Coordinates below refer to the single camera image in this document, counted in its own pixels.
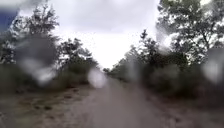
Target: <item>sky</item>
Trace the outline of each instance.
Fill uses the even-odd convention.
[[[21,14],[29,14],[28,7],[37,3],[37,0],[22,1],[28,4]],[[60,26],[54,33],[63,39],[81,39],[104,68],[112,68],[123,58],[130,45],[138,43],[143,29],[151,37],[156,36],[159,0],[50,0],[49,3],[59,17]]]

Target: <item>bush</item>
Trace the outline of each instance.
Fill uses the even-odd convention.
[[[0,65],[0,92],[31,91],[37,88],[36,81],[16,65]]]
[[[166,97],[195,98],[202,80],[202,73],[196,68],[180,70],[170,65],[156,69],[150,75],[148,87]]]

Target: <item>dirt road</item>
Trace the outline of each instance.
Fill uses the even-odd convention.
[[[1,128],[204,128],[115,80],[101,89],[22,97],[0,100]]]

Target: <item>foliage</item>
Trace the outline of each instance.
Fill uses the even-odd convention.
[[[50,88],[88,83],[87,73],[97,62],[79,39],[60,42],[60,38],[52,34],[58,25],[55,10],[47,3],[37,6],[30,17],[17,16],[9,31],[0,35],[0,88],[37,87],[36,81],[18,67],[24,56],[57,67],[58,75],[47,83]]]
[[[201,5],[200,0],[161,0],[157,28],[177,33],[173,48],[200,63],[212,47],[222,46],[224,6],[222,0]]]

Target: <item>overcast sky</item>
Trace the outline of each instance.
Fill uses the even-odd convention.
[[[55,34],[79,38],[102,67],[111,68],[138,43],[143,29],[155,38],[159,0],[50,0],[59,16]]]

